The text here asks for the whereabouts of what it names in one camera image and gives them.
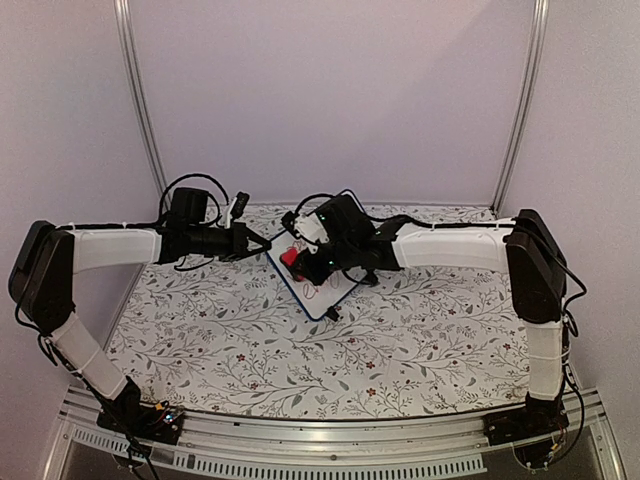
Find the red whiteboard eraser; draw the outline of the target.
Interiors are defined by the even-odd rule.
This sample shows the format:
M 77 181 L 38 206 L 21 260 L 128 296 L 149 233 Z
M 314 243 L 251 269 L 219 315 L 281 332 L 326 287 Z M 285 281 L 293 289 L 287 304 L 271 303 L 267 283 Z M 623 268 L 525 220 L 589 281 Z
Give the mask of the red whiteboard eraser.
M 292 269 L 298 254 L 299 252 L 295 248 L 290 248 L 280 255 L 279 260 L 287 269 Z

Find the small whiteboard blue frame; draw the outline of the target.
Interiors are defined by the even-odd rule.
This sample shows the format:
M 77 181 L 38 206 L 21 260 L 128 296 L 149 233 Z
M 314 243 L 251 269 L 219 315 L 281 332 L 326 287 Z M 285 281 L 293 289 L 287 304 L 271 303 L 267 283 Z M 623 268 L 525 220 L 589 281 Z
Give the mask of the small whiteboard blue frame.
M 360 283 L 343 273 L 360 268 L 374 232 L 351 190 L 315 194 L 287 211 L 267 257 L 312 321 L 336 319 L 337 306 Z

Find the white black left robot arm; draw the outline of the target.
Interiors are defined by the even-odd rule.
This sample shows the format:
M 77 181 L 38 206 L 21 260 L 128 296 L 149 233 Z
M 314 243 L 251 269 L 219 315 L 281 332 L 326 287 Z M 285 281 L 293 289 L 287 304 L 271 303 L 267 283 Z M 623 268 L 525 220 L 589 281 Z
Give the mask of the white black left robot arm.
M 37 332 L 51 363 L 65 364 L 95 395 L 114 400 L 109 415 L 126 433 L 141 433 L 149 415 L 123 395 L 132 383 L 79 319 L 76 276 L 105 267 L 173 264 L 190 255 L 230 262 L 266 252 L 270 241 L 240 219 L 248 200 L 240 192 L 207 220 L 213 196 L 181 187 L 153 222 L 54 225 L 40 220 L 31 225 L 9 277 L 16 320 Z

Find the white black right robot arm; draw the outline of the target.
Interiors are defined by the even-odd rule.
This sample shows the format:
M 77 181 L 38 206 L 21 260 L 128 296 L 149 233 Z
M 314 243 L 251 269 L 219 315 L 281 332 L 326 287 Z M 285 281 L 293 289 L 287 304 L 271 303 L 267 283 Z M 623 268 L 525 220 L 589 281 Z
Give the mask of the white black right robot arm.
M 336 348 L 327 372 L 363 375 L 347 405 L 403 412 L 495 401 L 532 401 L 517 427 L 537 436 L 552 424 L 564 387 L 566 262 L 531 210 L 493 223 L 387 220 L 322 207 L 295 225 L 299 244 L 280 258 L 294 281 L 326 286 L 362 271 L 372 295 L 330 302 Z

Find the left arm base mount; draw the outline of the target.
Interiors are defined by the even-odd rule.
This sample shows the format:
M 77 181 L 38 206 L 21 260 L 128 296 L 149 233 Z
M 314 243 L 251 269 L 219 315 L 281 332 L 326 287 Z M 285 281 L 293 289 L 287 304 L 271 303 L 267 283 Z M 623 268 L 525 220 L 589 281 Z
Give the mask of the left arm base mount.
M 129 377 L 114 400 L 104 399 L 97 418 L 103 429 L 135 438 L 176 445 L 184 423 L 184 408 L 168 401 L 150 404 L 141 400 L 141 390 Z

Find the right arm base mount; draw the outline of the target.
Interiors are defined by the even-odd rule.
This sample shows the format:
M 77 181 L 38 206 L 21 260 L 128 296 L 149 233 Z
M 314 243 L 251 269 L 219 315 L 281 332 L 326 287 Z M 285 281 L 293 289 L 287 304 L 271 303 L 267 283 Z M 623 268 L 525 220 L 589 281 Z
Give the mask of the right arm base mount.
M 569 426 L 561 397 L 539 400 L 529 394 L 522 407 L 486 414 L 483 433 L 491 446 L 527 440 Z

